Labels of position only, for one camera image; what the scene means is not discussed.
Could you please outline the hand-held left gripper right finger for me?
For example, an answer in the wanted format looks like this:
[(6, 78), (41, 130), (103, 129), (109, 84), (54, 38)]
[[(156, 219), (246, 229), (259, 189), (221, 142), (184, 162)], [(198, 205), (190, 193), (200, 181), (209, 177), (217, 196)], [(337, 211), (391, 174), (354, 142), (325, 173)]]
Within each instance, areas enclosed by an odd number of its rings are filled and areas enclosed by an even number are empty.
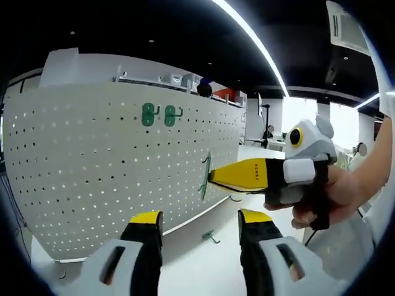
[(271, 217), (238, 210), (241, 266), (248, 295), (324, 295), (322, 261), (293, 237), (285, 237)]

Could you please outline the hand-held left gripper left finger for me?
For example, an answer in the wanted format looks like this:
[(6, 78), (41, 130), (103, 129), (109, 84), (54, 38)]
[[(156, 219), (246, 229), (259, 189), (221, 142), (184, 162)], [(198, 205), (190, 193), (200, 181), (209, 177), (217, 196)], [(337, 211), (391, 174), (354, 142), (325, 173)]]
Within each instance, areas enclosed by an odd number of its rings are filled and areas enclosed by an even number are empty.
[(157, 295), (162, 261), (163, 213), (139, 213), (121, 236), (82, 264), (81, 295)]

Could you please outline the person's right hand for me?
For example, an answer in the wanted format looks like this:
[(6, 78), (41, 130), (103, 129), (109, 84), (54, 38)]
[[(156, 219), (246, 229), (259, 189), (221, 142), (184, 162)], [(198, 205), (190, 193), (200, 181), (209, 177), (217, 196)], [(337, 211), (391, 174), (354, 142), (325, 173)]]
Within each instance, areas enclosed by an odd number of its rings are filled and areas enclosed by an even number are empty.
[[(368, 199), (364, 182), (368, 180), (367, 168), (361, 165), (354, 171), (347, 171), (331, 165), (328, 168), (328, 182), (325, 192), (330, 198), (329, 222), (339, 223), (349, 218)], [(292, 226), (296, 229), (312, 226), (318, 218), (310, 205), (296, 203), (293, 209)]]

